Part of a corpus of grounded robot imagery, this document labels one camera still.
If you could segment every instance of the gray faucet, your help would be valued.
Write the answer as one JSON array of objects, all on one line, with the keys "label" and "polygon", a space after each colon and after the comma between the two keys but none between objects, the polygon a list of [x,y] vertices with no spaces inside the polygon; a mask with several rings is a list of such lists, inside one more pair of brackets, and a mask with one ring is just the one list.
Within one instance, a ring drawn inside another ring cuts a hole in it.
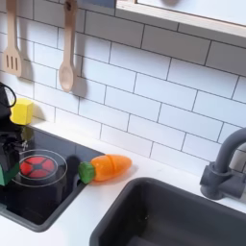
[{"label": "gray faucet", "polygon": [[222,144],[215,162],[206,166],[201,179],[201,192],[211,200],[224,196],[240,198],[246,185],[246,175],[232,170],[229,165],[235,150],[246,142],[246,128],[231,134]]}]

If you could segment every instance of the stove burner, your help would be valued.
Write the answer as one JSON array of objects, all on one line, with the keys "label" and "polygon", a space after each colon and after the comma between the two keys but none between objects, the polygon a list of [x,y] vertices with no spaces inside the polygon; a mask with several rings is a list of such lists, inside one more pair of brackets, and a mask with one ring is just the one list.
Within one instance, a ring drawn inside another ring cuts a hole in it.
[{"label": "stove burner", "polygon": [[29,179],[45,179],[55,174],[58,164],[46,156],[30,156],[20,163],[20,175]]},{"label": "stove burner", "polygon": [[65,178],[65,159],[48,150],[29,150],[20,154],[20,172],[12,179],[15,183],[28,187],[53,185]]}]

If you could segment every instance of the orange carrot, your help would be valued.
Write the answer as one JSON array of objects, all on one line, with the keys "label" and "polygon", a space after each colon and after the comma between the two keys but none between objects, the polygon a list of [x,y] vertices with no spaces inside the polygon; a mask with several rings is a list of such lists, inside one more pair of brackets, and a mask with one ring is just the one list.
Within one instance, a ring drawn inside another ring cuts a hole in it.
[{"label": "orange carrot", "polygon": [[123,174],[131,165],[132,161],[129,158],[105,155],[90,162],[82,162],[79,165],[79,175],[85,184],[92,180],[101,182]]}]

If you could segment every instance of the green object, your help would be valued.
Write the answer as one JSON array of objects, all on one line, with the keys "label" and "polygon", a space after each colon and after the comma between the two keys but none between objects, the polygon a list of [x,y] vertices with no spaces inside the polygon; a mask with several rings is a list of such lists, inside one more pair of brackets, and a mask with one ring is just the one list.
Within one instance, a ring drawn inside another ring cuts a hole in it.
[{"label": "green object", "polygon": [[83,183],[90,183],[95,177],[95,168],[89,162],[82,162],[78,167],[80,179]]},{"label": "green object", "polygon": [[4,172],[0,165],[0,185],[6,186],[9,181],[19,172],[19,163],[17,163],[9,172]]}]

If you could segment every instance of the wooden spoon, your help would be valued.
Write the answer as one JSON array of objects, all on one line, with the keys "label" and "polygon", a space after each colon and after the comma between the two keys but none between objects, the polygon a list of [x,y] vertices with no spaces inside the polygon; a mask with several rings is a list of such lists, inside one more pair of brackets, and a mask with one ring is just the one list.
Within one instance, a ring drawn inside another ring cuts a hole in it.
[{"label": "wooden spoon", "polygon": [[16,0],[6,0],[8,16],[8,47],[3,54],[3,68],[17,77],[22,73],[22,57],[17,47]]},{"label": "wooden spoon", "polygon": [[75,0],[66,0],[64,4],[65,11],[65,31],[64,31],[64,55],[63,63],[59,71],[61,87],[64,91],[69,92],[73,87],[76,79],[75,68],[73,65],[74,37],[76,12],[78,6]]}]

